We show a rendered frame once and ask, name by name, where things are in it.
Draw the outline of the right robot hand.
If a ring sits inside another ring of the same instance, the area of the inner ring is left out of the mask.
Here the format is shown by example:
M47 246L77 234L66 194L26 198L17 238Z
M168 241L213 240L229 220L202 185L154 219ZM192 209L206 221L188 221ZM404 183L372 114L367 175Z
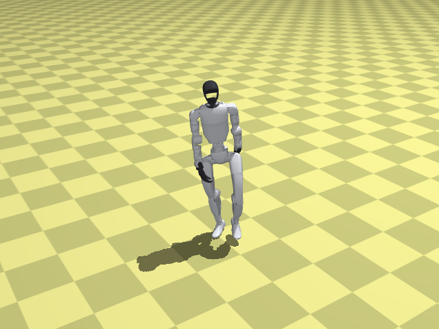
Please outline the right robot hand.
M196 167L196 170L198 170L198 173L199 173L200 177L202 178L202 180L204 180L205 182L211 183L212 182L212 181L210 181L211 178L205 174L205 172L203 170L204 167L203 167L201 162L198 163L198 167L199 168Z

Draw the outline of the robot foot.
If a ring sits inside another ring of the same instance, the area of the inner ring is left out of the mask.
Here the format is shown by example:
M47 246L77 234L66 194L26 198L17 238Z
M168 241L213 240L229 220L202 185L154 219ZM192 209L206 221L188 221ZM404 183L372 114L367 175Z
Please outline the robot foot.
M233 223L233 217L231 219L232 224L232 235L234 239L240 239L241 238L241 228L239 226L239 223L237 225L237 222L235 224Z
M214 231L212 233L212 237L213 238L219 237L221 235L221 233L223 232L223 229L224 229L224 227L226 225L226 223L225 223L225 221L223 219L222 219L222 224L221 225L219 225L219 224L218 225L216 224L216 226L215 226L215 229L214 229Z

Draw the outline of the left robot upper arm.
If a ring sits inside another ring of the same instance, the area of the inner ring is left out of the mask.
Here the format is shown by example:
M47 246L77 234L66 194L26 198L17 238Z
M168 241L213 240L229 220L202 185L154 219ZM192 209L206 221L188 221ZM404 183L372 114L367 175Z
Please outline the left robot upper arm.
M234 103L225 103L228 113L230 114L230 122L232 124L231 134L237 136L241 134L239 127L239 113L237 106Z

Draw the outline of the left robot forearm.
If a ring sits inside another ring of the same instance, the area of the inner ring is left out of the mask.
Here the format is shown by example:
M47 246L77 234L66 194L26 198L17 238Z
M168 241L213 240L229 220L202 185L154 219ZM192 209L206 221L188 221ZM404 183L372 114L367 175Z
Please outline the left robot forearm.
M240 135L237 135L237 136L233 136L233 138L234 138L234 144L235 144L234 145L235 151L237 151L237 149L239 149L239 148L242 149L242 140L241 140L242 135L240 134Z

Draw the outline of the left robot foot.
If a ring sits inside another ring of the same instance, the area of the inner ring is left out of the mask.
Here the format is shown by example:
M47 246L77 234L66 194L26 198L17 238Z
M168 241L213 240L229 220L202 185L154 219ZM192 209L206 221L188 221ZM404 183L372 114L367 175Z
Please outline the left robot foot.
M241 238L241 228L239 226L239 223L237 225L237 222L235 224L233 223L233 217L231 219L232 224L232 235L234 239L240 239Z

